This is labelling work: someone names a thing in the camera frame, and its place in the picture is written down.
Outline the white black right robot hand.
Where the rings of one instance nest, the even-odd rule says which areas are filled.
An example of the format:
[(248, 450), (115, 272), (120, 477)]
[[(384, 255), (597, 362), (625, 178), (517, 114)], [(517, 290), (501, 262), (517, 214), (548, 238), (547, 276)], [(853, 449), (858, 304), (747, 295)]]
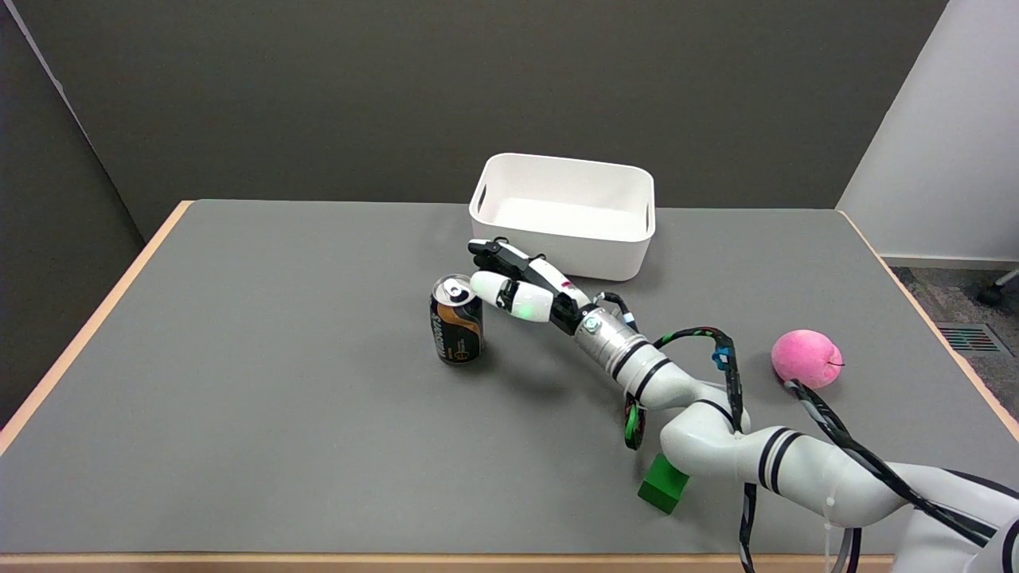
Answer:
[(488, 303), (524, 322), (550, 322), (573, 335), (594, 303), (545, 255), (530, 256), (507, 242), (472, 239), (468, 251), (478, 270), (470, 289)]

